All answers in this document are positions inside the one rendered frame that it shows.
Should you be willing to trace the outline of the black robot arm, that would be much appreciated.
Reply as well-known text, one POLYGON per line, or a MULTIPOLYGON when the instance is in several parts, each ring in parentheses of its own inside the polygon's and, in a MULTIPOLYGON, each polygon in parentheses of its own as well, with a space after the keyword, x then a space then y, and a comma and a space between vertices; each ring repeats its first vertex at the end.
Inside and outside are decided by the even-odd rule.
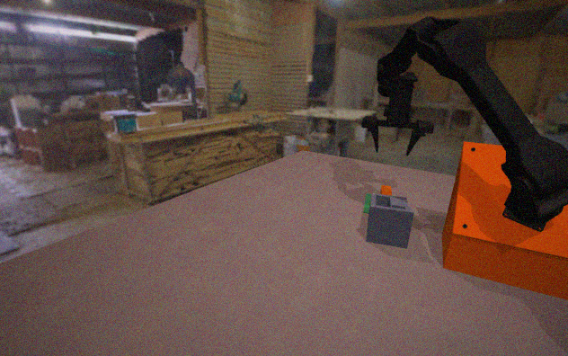
POLYGON ((405 71, 416 52, 441 76, 460 84, 505 149, 501 170, 511 188, 502 215, 543 231, 568 204, 568 151, 534 129, 486 62, 486 43, 472 22, 428 16, 409 26, 392 52, 377 62, 381 95, 413 98, 418 77, 405 71))

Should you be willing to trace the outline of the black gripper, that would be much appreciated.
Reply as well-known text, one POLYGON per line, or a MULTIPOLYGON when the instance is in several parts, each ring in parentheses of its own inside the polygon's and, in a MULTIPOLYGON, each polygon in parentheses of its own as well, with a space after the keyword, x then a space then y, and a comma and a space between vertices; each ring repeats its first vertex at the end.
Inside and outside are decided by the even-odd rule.
POLYGON ((378 127, 414 129, 408 144, 406 155, 408 156, 413 146, 424 133, 433 134, 434 124, 429 120, 417 120, 408 122, 412 99, 389 98, 389 107, 386 120, 377 120, 377 117, 365 117, 362 119, 361 127, 368 128, 374 139, 376 153, 378 150, 378 127), (389 124, 390 122, 394 122, 389 124), (403 124, 401 124, 403 123, 403 124), (403 125, 403 126, 402 126, 403 125))

